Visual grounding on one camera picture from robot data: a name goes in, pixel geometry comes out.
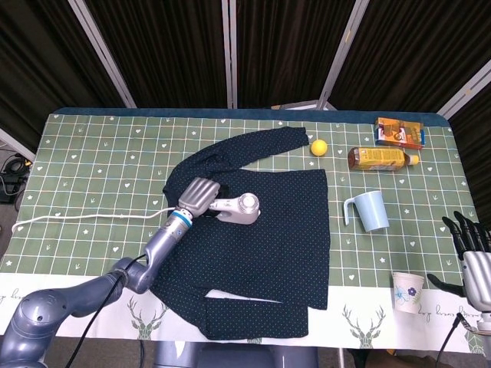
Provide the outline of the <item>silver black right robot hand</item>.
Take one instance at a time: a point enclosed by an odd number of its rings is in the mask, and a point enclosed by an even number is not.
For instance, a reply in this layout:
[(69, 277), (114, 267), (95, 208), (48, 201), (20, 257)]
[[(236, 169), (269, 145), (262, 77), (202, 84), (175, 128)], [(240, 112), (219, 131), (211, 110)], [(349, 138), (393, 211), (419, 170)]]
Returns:
[(452, 235), (463, 284), (449, 284), (433, 274), (427, 274), (427, 279), (441, 291), (466, 298), (477, 311), (490, 312), (490, 231), (458, 211), (453, 214), (457, 223), (446, 216), (442, 221)]

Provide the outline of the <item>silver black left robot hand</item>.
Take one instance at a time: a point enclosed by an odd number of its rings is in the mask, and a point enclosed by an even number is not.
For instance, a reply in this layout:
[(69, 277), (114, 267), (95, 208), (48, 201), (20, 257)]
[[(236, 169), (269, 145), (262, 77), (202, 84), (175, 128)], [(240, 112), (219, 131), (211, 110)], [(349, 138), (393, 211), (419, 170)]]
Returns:
[(230, 188), (211, 179), (196, 177), (178, 199), (178, 207), (191, 213), (194, 218), (216, 217), (218, 210), (211, 209), (216, 199), (227, 199)]

